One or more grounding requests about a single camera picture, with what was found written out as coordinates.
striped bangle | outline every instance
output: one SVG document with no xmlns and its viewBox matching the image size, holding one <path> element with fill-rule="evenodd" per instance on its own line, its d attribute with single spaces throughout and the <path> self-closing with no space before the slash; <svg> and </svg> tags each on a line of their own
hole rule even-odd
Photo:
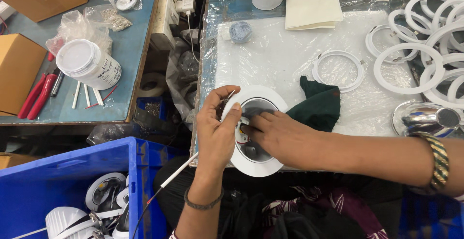
<svg viewBox="0 0 464 239">
<path fill-rule="evenodd" d="M 421 137 L 429 142 L 433 157 L 435 158 L 435 167 L 432 180 L 430 181 L 430 188 L 434 191 L 442 190 L 448 181 L 448 174 L 450 171 L 450 162 L 443 143 L 440 142 L 437 137 L 426 132 L 415 132 L 411 133 L 409 136 Z"/>
</svg>

white foam sheet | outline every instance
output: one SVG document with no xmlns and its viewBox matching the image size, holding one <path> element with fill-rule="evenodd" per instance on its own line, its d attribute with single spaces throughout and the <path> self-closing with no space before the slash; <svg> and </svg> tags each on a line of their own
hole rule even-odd
<svg viewBox="0 0 464 239">
<path fill-rule="evenodd" d="M 274 89 L 289 108 L 305 100 L 299 79 L 311 74 L 313 61 L 328 50 L 343 50 L 364 60 L 366 76 L 354 91 L 341 94 L 340 119 L 333 131 L 346 135 L 395 136 L 390 116 L 397 105 L 408 100 L 421 100 L 418 95 L 396 94 L 381 87 L 374 78 L 373 57 L 365 46 L 366 34 L 374 27 L 387 24 L 384 11 L 343 13 L 344 21 L 335 29 L 320 28 L 305 31 L 285 30 L 285 17 L 246 20 L 253 27 L 250 41 L 234 44 L 228 31 L 231 22 L 217 26 L 217 67 L 215 88 L 233 84 L 263 85 Z M 374 44 L 383 52 L 400 43 L 390 30 L 374 35 Z M 404 57 L 394 53 L 391 57 Z M 346 86 L 357 76 L 356 66 L 347 58 L 331 56 L 321 61 L 319 74 L 330 85 Z M 386 64 L 382 75 L 387 82 L 400 87 L 415 83 L 408 65 Z"/>
</svg>

red-handled pliers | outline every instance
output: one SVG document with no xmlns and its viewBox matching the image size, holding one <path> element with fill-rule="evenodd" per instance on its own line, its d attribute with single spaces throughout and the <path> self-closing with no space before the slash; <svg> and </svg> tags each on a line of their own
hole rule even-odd
<svg viewBox="0 0 464 239">
<path fill-rule="evenodd" d="M 50 91 L 53 88 L 53 83 L 55 83 L 55 80 L 58 77 L 58 73 L 59 69 L 57 68 L 57 64 L 55 61 L 53 61 L 49 65 L 47 71 L 42 74 L 42 77 L 40 77 L 38 83 L 27 96 L 26 101 L 24 102 L 18 114 L 18 118 L 27 117 L 27 119 L 30 120 L 37 118 L 38 113 L 50 95 Z"/>
</svg>

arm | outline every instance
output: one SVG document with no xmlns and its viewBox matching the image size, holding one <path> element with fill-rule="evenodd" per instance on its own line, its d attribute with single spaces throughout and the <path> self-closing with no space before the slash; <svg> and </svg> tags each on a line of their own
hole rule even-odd
<svg viewBox="0 0 464 239">
<path fill-rule="evenodd" d="M 197 114 L 198 166 L 188 193 L 188 200 L 197 205 L 208 205 L 216 200 L 222 189 L 222 173 L 232 157 L 235 126 L 242 109 L 234 104 L 221 123 L 216 119 L 216 107 L 229 93 L 240 91 L 238 86 L 224 86 L 206 97 Z M 218 234 L 220 203 L 209 210 L 198 210 L 184 204 L 175 231 L 179 239 L 214 239 Z"/>
<path fill-rule="evenodd" d="M 326 170 L 377 177 L 425 187 L 434 169 L 432 149 L 416 137 L 364 137 L 311 129 L 282 112 L 255 116 L 242 131 L 281 163 L 302 170 Z M 442 193 L 464 193 L 464 140 L 441 139 L 449 158 Z"/>
</svg>

hand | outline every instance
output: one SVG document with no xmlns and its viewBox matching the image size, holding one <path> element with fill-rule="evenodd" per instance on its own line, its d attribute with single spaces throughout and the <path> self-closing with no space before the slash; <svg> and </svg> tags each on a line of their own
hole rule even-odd
<svg viewBox="0 0 464 239">
<path fill-rule="evenodd" d="M 197 114 L 198 169 L 223 172 L 229 163 L 235 147 L 235 126 L 242 115 L 242 108 L 235 103 L 224 121 L 216 119 L 216 108 L 221 100 L 240 87 L 228 85 L 212 90 Z"/>
<path fill-rule="evenodd" d="M 311 129 L 283 112 L 262 112 L 241 130 L 282 164 L 315 170 L 318 144 L 325 132 Z"/>
</svg>

